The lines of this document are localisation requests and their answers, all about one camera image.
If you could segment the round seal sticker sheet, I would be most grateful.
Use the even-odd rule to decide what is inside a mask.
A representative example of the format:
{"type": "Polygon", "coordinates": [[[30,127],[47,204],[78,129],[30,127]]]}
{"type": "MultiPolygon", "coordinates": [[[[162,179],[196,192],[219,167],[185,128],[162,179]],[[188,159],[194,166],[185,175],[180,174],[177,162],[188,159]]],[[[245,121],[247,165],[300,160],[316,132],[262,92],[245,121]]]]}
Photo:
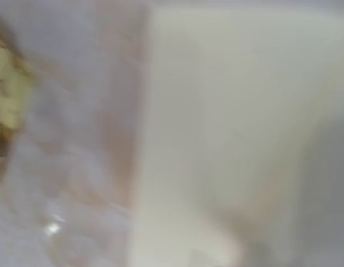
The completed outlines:
{"type": "Polygon", "coordinates": [[[0,182],[14,138],[24,127],[35,75],[17,47],[14,33],[0,21],[0,182]]]}

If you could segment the cream paper envelope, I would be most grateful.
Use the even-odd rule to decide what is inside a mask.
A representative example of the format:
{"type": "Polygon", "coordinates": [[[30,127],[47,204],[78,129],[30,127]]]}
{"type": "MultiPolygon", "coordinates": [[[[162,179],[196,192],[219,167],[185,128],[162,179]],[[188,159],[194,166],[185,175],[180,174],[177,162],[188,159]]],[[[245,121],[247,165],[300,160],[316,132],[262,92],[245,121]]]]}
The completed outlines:
{"type": "Polygon", "coordinates": [[[129,266],[293,266],[304,153],[344,91],[344,12],[159,6],[129,266]]]}

